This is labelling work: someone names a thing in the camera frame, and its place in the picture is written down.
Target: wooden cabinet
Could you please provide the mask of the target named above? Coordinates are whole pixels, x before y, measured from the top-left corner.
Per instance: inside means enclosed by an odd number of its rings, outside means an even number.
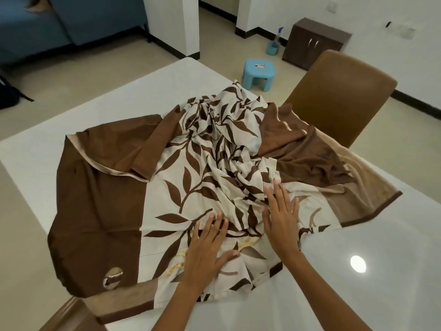
[[[293,25],[282,59],[309,70],[323,51],[340,51],[352,35],[304,18]]]

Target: beige floor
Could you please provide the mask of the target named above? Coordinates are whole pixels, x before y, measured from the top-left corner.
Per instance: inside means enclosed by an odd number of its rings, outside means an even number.
[[[248,58],[274,62],[272,89],[263,94],[280,104],[305,71],[265,54],[267,39],[246,40],[234,25],[200,11],[203,64],[240,79]],[[131,82],[177,58],[138,36],[99,48],[41,60],[13,70],[14,83],[36,101],[0,111],[0,140],[94,97]],[[255,94],[262,94],[258,89]],[[441,121],[389,99],[352,150],[412,187],[441,202]],[[0,164],[0,320],[2,329],[38,330],[69,297],[55,278],[45,233]]]

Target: plastic stool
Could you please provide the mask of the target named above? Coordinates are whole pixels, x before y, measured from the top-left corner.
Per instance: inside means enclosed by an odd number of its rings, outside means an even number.
[[[276,75],[273,63],[262,59],[248,59],[243,69],[242,87],[250,90],[253,83],[259,78],[266,79],[264,92],[271,89],[273,78]]]

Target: brown and white fabric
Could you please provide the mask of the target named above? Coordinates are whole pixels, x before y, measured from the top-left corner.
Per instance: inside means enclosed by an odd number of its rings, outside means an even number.
[[[57,276],[102,323],[162,307],[184,271],[191,230],[230,219],[237,249],[200,301],[250,292],[282,269],[262,224],[272,180],[300,198],[299,234],[368,221],[400,192],[290,105],[235,82],[150,115],[68,135],[48,236]]]

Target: black bag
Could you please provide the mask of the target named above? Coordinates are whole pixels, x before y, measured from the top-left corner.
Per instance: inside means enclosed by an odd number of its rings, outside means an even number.
[[[18,104],[21,97],[31,102],[34,101],[14,86],[11,86],[11,84],[0,75],[0,109],[13,107]]]

